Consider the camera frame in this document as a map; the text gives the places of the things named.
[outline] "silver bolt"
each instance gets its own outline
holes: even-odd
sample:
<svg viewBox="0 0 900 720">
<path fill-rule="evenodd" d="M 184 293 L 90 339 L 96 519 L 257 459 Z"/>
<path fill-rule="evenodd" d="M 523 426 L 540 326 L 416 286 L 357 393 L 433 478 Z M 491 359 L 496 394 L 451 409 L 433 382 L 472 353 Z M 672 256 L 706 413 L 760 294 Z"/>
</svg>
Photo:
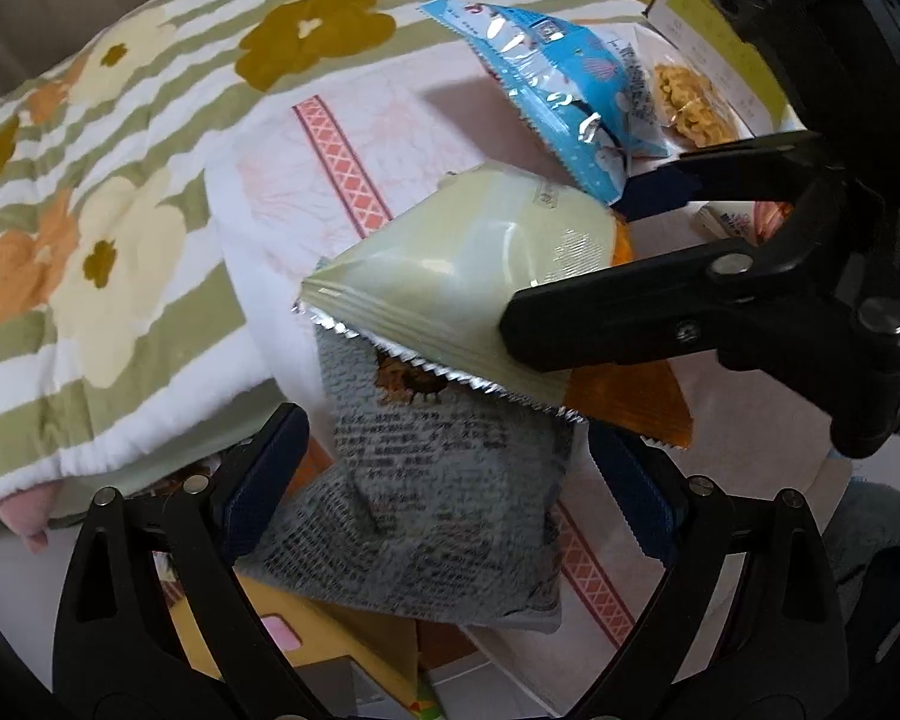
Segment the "silver bolt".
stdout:
<svg viewBox="0 0 900 720">
<path fill-rule="evenodd" d="M 117 497 L 117 490 L 114 488 L 100 488 L 93 496 L 93 503 L 97 506 L 106 506 L 113 503 L 113 499 Z"/>
<path fill-rule="evenodd" d="M 677 340 L 680 343 L 694 343 L 701 336 L 700 326 L 696 322 L 681 322 L 677 326 Z"/>
<path fill-rule="evenodd" d="M 857 311 L 866 329 L 881 336 L 900 335 L 900 301 L 893 298 L 867 298 Z"/>
<path fill-rule="evenodd" d="M 187 477 L 186 481 L 183 483 L 183 491 L 189 493 L 189 495 L 197 495 L 206 490 L 207 485 L 209 484 L 210 480 L 203 474 L 195 473 L 193 476 Z"/>
<path fill-rule="evenodd" d="M 799 509 L 803 506 L 803 496 L 797 490 L 783 490 L 780 494 L 783 502 L 791 509 Z"/>
<path fill-rule="evenodd" d="M 710 263 L 710 272 L 717 276 L 739 276 L 753 266 L 754 258 L 749 254 L 725 254 Z"/>
<path fill-rule="evenodd" d="M 687 480 L 687 484 L 690 485 L 690 491 L 694 495 L 700 495 L 701 498 L 706 498 L 708 495 L 713 494 L 713 482 L 707 479 L 706 476 L 691 476 Z"/>
</svg>

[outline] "red diamond pattern strip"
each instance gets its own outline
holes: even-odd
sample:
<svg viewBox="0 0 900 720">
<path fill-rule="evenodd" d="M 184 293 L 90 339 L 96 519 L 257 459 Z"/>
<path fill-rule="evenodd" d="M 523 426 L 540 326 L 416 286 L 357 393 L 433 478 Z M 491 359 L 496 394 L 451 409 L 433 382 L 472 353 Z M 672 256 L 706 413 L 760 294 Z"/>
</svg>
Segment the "red diamond pattern strip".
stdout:
<svg viewBox="0 0 900 720">
<path fill-rule="evenodd" d="M 580 528 L 562 503 L 552 511 L 559 527 L 559 543 L 563 551 L 563 576 L 571 584 L 597 624 L 613 645 L 620 649 L 634 630 L 634 615 L 629 613 L 623 599 L 583 538 Z"/>
<path fill-rule="evenodd" d="M 323 100 L 308 98 L 295 105 L 293 111 L 310 138 L 330 183 L 346 206 L 357 234 L 366 238 L 391 221 L 394 217 L 384 199 Z"/>
</svg>

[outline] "snack package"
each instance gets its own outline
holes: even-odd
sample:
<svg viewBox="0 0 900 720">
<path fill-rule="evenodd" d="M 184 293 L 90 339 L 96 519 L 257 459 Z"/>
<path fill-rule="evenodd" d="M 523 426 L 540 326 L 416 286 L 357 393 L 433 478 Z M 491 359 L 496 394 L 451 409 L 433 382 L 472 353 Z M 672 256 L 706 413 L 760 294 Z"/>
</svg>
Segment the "snack package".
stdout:
<svg viewBox="0 0 900 720">
<path fill-rule="evenodd" d="M 692 420 L 667 362 L 540 373 L 509 356 L 498 330 L 518 290 L 631 258 L 625 225 L 592 197 L 487 163 L 304 279 L 299 307 L 478 391 L 687 446 Z"/>
<path fill-rule="evenodd" d="M 640 36 L 640 50 L 653 65 L 653 95 L 660 121 L 697 148 L 741 138 L 736 118 L 713 83 L 673 50 Z"/>
<path fill-rule="evenodd" d="M 743 238 L 756 247 L 770 240 L 793 210 L 779 200 L 713 200 L 697 212 L 696 221 L 713 238 Z"/>
<path fill-rule="evenodd" d="M 433 0 L 424 13 L 466 38 L 578 186 L 607 205 L 629 159 L 669 154 L 634 49 L 518 8 Z"/>
</svg>

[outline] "floral blanket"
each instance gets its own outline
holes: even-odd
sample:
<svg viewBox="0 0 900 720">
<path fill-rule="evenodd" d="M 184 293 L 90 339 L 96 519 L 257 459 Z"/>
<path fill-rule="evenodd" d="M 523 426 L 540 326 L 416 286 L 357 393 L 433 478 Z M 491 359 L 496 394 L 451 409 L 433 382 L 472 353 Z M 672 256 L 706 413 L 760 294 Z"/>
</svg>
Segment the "floral blanket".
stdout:
<svg viewBox="0 0 900 720">
<path fill-rule="evenodd" d="M 204 167 L 325 79 L 454 40 L 421 1 L 151 0 L 0 100 L 0 503 L 134 463 L 271 379 Z M 486 1 L 613 23 L 648 0 Z"/>
</svg>

